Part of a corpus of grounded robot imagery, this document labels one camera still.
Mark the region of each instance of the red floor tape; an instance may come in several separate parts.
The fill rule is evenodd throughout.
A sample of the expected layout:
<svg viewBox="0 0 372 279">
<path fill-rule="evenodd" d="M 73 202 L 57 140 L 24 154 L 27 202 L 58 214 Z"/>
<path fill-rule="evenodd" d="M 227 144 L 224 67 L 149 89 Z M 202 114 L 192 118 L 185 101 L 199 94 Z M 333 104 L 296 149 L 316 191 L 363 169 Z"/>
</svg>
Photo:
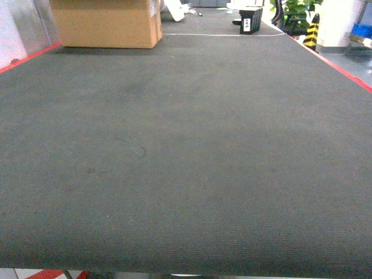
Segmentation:
<svg viewBox="0 0 372 279">
<path fill-rule="evenodd" d="M 367 83 L 365 83 L 363 80 L 361 80 L 360 78 L 350 74 L 348 71 L 346 71 L 345 69 L 341 68 L 340 66 L 336 65 L 335 63 L 329 61 L 327 58 L 321 56 L 319 53 L 316 53 L 315 51 L 309 49 L 308 47 L 300 44 L 301 46 L 303 46 L 304 48 L 306 48 L 308 51 L 310 51 L 313 55 L 315 55 L 316 57 L 318 57 L 319 59 L 321 59 L 323 62 L 326 62 L 326 64 L 330 65 L 333 69 L 339 71 L 341 74 L 343 74 L 344 76 L 346 76 L 347 78 L 351 79 L 352 81 L 354 81 L 355 83 L 359 84 L 361 87 L 363 87 L 364 89 L 368 90 L 370 93 L 372 93 L 372 87 L 370 85 L 368 85 Z"/>
<path fill-rule="evenodd" d="M 4 68 L 1 68 L 1 69 L 0 69 L 0 74 L 2 74 L 2 73 L 5 72 L 5 71 L 10 70 L 11 68 L 14 68 L 14 67 L 18 66 L 19 64 L 22 64 L 22 63 L 24 63 L 24 62 L 29 61 L 29 60 L 31 60 L 32 58 L 35 58 L 36 56 L 39 56 L 40 54 L 46 53 L 46 52 L 50 51 L 51 49 L 54 49 L 54 48 L 58 47 L 59 45 L 61 45 L 61 42 L 58 42 L 58 43 L 56 43 L 56 44 L 54 44 L 54 45 L 51 45 L 51 46 L 49 46 L 49 47 L 47 47 L 47 48 L 45 48 L 45 49 L 43 49 L 43 50 L 41 50 L 41 51 L 38 51 L 38 52 L 36 52 L 36 53 L 34 53 L 34 54 L 32 54 L 32 55 L 30 55 L 30 56 L 24 58 L 24 59 L 21 59 L 21 60 L 15 62 L 15 63 L 13 63 L 13 64 L 11 64 L 11 65 L 9 65 L 9 66 L 6 66 L 6 67 L 4 67 Z"/>
<path fill-rule="evenodd" d="M 61 270 L 43 270 L 41 272 L 38 272 L 30 277 L 27 277 L 27 279 L 55 279 L 58 276 L 61 276 L 63 274 L 63 271 Z"/>
<path fill-rule="evenodd" d="M 83 271 L 82 273 L 80 273 L 80 275 L 76 279 L 87 279 L 87 277 L 88 277 L 88 272 Z"/>
</svg>

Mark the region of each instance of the cardboard box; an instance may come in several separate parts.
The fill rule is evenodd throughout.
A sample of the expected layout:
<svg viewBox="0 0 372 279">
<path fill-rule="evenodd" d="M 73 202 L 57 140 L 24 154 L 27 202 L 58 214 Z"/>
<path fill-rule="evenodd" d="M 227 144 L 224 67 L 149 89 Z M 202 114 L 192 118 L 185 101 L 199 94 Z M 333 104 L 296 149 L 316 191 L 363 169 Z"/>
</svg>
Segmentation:
<svg viewBox="0 0 372 279">
<path fill-rule="evenodd" d="M 50 0 L 66 47 L 153 48 L 162 38 L 160 0 Z"/>
</svg>

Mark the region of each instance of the blue bin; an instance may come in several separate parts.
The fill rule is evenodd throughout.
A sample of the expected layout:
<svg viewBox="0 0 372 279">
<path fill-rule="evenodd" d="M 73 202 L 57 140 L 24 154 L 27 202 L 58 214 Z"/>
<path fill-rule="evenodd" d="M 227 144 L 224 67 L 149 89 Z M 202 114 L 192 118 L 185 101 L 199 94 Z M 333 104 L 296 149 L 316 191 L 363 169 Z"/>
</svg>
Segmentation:
<svg viewBox="0 0 372 279">
<path fill-rule="evenodd" d="M 352 34 L 358 35 L 364 38 L 372 37 L 372 26 L 356 23 L 354 24 Z"/>
</svg>

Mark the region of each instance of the dark gray ribbed mat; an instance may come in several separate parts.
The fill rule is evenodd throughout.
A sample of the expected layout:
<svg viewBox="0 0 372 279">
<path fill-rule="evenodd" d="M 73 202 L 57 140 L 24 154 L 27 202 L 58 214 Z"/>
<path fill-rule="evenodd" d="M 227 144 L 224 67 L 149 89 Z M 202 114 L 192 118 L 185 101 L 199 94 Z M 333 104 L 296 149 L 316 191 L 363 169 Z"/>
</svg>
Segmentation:
<svg viewBox="0 0 372 279">
<path fill-rule="evenodd" d="M 60 47 L 0 85 L 0 267 L 371 277 L 372 95 L 289 37 Z"/>
</svg>

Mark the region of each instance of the white line on floor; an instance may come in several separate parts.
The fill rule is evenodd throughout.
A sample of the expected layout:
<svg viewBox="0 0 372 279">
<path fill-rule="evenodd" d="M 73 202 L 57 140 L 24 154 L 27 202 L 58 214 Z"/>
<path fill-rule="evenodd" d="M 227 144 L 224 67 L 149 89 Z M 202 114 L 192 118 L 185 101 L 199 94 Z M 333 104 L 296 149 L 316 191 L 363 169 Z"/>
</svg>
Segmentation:
<svg viewBox="0 0 372 279">
<path fill-rule="evenodd" d="M 163 33 L 165 36 L 208 36 L 208 37 L 276 37 L 276 36 L 282 36 L 285 35 L 285 33 L 280 34 L 274 34 L 274 35 L 225 35 L 225 34 L 185 34 L 185 33 Z"/>
</svg>

